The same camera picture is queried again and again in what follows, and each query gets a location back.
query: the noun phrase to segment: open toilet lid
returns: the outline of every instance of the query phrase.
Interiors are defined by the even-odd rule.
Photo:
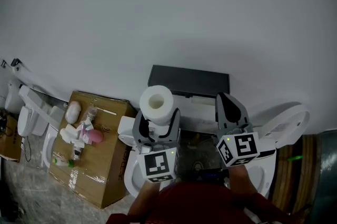
[[[291,107],[274,117],[259,130],[259,138],[275,140],[276,148],[294,144],[308,127],[310,113],[303,105]]]
[[[19,120],[17,122],[17,132],[20,136],[27,136],[29,133],[25,133],[25,130],[28,128],[29,122],[31,120],[32,111],[23,106],[20,111]]]

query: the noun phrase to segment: black device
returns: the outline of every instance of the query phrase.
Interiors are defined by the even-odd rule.
[[[187,98],[216,98],[219,92],[230,93],[230,77],[225,73],[153,65],[148,86],[163,85],[174,95]]]

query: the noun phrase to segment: cardboard box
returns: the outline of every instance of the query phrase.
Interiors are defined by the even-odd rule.
[[[17,120],[7,115],[7,128],[0,133],[0,157],[7,160],[20,161],[21,139],[17,133]]]
[[[78,127],[91,105],[115,112],[117,115],[98,110],[93,125],[104,134],[103,142],[86,144],[81,159],[75,163],[74,168],[59,167],[52,163],[49,173],[80,197],[99,208],[104,208],[122,199],[127,193],[124,172],[131,148],[118,139],[117,129],[122,116],[135,117],[136,111],[128,101],[82,92],[73,92],[69,103],[72,101],[78,101],[82,108],[77,122],[73,124],[74,127]],[[63,117],[60,129],[65,128],[67,124]],[[54,143],[53,157],[71,159],[72,153],[73,145],[64,142],[59,132]]]

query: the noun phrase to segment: pink object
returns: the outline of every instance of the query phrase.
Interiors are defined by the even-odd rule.
[[[100,143],[101,141],[103,141],[103,133],[99,130],[91,129],[91,130],[87,131],[86,135],[93,142]]]

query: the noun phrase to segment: forearm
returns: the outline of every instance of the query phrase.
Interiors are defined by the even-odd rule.
[[[160,189],[160,183],[145,182],[137,198],[131,205],[129,216],[143,217],[154,208]]]
[[[232,192],[235,194],[246,195],[257,193],[257,190],[249,179],[247,169],[244,165],[230,167],[229,173]]]

